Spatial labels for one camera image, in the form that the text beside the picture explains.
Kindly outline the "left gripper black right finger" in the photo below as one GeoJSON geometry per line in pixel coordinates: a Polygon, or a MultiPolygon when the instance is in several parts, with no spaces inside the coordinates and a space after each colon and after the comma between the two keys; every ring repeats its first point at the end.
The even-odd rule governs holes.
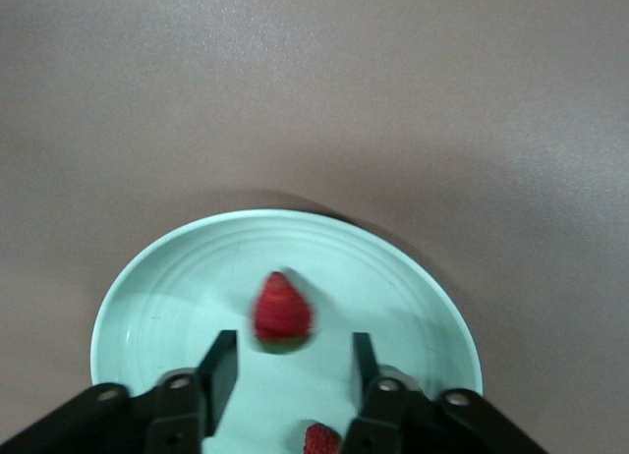
{"type": "Polygon", "coordinates": [[[371,336],[352,334],[360,407],[341,453],[544,453],[479,393],[448,389],[431,400],[417,381],[377,361],[371,336]]]}

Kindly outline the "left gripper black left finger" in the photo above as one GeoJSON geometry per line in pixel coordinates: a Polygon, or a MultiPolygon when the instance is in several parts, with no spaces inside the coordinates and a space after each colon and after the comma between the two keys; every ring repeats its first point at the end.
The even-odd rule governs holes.
{"type": "Polygon", "coordinates": [[[191,369],[164,373],[133,396],[96,384],[1,444],[3,453],[201,453],[216,434],[238,377],[238,337],[221,331],[191,369]]]}

